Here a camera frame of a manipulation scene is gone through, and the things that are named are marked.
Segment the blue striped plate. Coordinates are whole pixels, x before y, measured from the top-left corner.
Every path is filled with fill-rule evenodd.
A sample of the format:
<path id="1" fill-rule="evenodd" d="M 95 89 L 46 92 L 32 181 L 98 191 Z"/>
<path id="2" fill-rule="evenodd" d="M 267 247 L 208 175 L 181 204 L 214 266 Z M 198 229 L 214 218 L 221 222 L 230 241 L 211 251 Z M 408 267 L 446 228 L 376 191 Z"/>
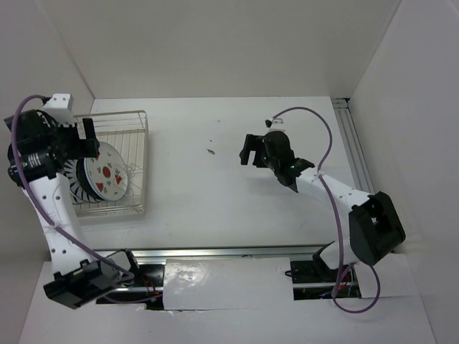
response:
<path id="1" fill-rule="evenodd" d="M 88 193 L 78 178 L 78 164 L 79 160 L 67 161 L 64 165 L 64 175 L 70 182 L 70 194 L 73 199 L 73 204 L 83 203 L 98 203 L 102 199 L 94 194 L 93 191 Z"/>

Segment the strawberry pattern plate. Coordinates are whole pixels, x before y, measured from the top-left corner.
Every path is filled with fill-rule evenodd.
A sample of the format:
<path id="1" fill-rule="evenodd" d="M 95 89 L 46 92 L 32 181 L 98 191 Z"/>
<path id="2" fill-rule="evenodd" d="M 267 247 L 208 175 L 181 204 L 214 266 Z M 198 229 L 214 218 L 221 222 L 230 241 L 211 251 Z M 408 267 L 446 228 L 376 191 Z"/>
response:
<path id="1" fill-rule="evenodd" d="M 85 158 L 83 170 L 90 190 L 104 201 L 119 201 L 128 190 L 128 172 L 121 154 L 100 142 L 96 158 Z"/>

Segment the dark blue glazed plate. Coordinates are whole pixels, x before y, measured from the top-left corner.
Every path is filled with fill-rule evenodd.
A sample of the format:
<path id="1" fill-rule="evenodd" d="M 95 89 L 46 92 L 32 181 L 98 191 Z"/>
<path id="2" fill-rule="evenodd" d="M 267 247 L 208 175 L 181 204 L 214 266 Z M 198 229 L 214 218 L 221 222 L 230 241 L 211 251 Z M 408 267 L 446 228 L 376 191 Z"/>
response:
<path id="1" fill-rule="evenodd" d="M 91 189 L 90 189 L 90 185 L 87 181 L 87 177 L 86 177 L 86 174 L 85 174 L 85 168 L 84 168 L 84 162 L 85 162 L 85 159 L 84 158 L 81 158 L 77 161 L 76 163 L 76 176 L 77 176 L 77 180 L 79 181 L 83 191 L 87 194 L 90 194 L 91 192 Z"/>

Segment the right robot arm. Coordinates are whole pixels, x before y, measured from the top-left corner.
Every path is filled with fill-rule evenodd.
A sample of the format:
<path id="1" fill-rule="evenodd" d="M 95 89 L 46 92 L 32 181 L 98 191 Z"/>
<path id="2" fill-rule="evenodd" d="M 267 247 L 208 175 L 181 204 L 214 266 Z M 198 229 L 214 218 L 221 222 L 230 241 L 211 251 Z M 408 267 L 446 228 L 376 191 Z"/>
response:
<path id="1" fill-rule="evenodd" d="M 340 267 L 362 262 L 373 267 L 397 248 L 406 234 L 391 198 L 370 194 L 332 178 L 310 161 L 297 158 L 287 135 L 279 130 L 245 137 L 240 160 L 269 168 L 281 185 L 329 206 L 341 224 L 342 242 L 332 242 L 313 255 L 313 273 L 330 280 Z"/>

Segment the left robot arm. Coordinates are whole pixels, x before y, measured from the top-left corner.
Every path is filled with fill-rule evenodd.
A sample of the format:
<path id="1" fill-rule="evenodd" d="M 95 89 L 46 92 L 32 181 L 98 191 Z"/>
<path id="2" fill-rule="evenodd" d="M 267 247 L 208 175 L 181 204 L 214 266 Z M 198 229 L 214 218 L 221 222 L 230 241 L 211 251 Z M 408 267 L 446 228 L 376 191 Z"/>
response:
<path id="1" fill-rule="evenodd" d="M 135 285 L 142 269 L 130 251 L 103 257 L 84 243 L 64 175 L 66 162 L 98 154 L 92 119 L 83 120 L 84 139 L 76 125 L 60 125 L 41 110 L 17 113 L 5 123 L 11 131 L 8 174 L 34 206 L 51 253 L 54 279 L 43 287 L 46 296 L 77 309 L 121 285 Z"/>

